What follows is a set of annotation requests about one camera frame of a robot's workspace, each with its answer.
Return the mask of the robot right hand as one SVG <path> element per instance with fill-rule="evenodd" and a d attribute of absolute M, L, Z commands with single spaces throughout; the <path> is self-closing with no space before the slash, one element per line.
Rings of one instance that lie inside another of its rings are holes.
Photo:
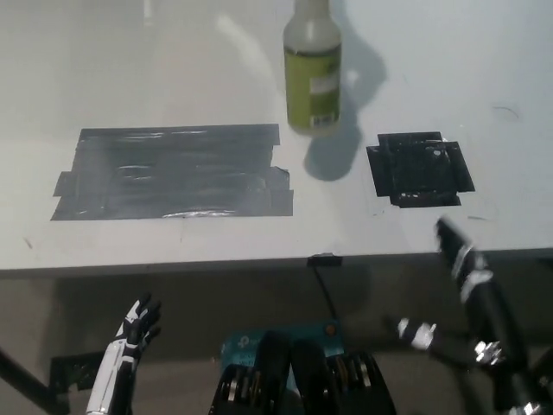
<path fill-rule="evenodd" d="M 445 217 L 436 222 L 435 233 L 466 312 L 468 338 L 446 335 L 434 323 L 408 317 L 391 320 L 397 338 L 455 367 L 524 370 L 527 347 L 485 255 Z"/>

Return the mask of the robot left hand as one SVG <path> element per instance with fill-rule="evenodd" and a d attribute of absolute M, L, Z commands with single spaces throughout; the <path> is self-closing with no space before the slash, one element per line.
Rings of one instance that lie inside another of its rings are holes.
<path fill-rule="evenodd" d="M 161 303 L 149 293 L 130 307 L 106 347 L 87 403 L 87 414 L 131 414 L 137 368 L 161 329 Z"/>

